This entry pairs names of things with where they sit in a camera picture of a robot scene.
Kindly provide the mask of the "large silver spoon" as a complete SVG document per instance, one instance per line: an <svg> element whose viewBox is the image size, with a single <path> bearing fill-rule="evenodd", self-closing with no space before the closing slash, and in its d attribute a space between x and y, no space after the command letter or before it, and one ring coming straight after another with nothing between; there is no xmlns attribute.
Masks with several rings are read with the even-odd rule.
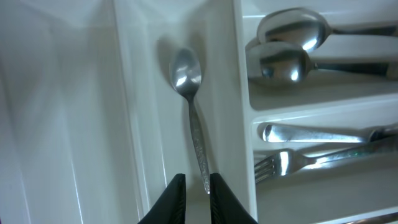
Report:
<svg viewBox="0 0 398 224"><path fill-rule="evenodd" d="M316 63L299 45L289 42L266 42L246 50L247 76L250 81L267 86L298 85L310 72L337 72L377 75L397 80L397 62Z"/></svg>
<svg viewBox="0 0 398 224"><path fill-rule="evenodd" d="M337 29L319 13L296 7L265 16L257 28L260 43L283 41L301 46L307 52L319 48L332 35L397 36L397 26Z"/></svg>

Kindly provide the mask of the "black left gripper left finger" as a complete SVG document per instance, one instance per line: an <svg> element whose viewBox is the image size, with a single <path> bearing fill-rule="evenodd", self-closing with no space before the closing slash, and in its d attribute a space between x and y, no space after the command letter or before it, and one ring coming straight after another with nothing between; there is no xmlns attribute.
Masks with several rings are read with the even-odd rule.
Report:
<svg viewBox="0 0 398 224"><path fill-rule="evenodd" d="M185 224L185 174L176 174L153 207L138 224Z"/></svg>

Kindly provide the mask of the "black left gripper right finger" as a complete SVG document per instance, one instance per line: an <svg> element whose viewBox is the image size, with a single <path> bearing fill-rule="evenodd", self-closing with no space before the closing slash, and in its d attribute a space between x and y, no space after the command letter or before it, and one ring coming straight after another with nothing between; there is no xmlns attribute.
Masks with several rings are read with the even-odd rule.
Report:
<svg viewBox="0 0 398 224"><path fill-rule="evenodd" d="M210 210L212 224L258 224L219 173L210 175Z"/></svg>

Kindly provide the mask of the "white cutlery tray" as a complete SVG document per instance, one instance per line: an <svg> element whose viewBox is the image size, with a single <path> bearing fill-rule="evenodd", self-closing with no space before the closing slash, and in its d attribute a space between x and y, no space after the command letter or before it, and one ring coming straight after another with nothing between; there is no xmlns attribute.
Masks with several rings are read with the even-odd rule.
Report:
<svg viewBox="0 0 398 224"><path fill-rule="evenodd" d="M397 83L383 77L313 72L281 91L248 82L259 22L293 7L333 26L397 24L396 1L2 1L1 221L137 223L183 173L187 223L209 223L188 105L169 80L182 47L203 72L195 103L210 169L256 221L395 213L395 155L255 183L255 163L278 149L340 149L264 142L262 125L366 134L397 123Z"/></svg>

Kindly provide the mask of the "silver fork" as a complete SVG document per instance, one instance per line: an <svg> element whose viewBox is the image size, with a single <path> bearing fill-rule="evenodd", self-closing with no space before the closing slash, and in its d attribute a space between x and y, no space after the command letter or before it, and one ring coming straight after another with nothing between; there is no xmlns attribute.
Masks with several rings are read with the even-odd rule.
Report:
<svg viewBox="0 0 398 224"><path fill-rule="evenodd" d="M299 128L281 124L267 124L261 134L265 142L332 142L332 143L366 143L397 135L397 126L386 126L373 129L367 136L355 136Z"/></svg>
<svg viewBox="0 0 398 224"><path fill-rule="evenodd" d="M286 149L264 158L254 166L255 183L284 177L306 166L395 152L397 152L397 136L317 157L307 157L297 151Z"/></svg>

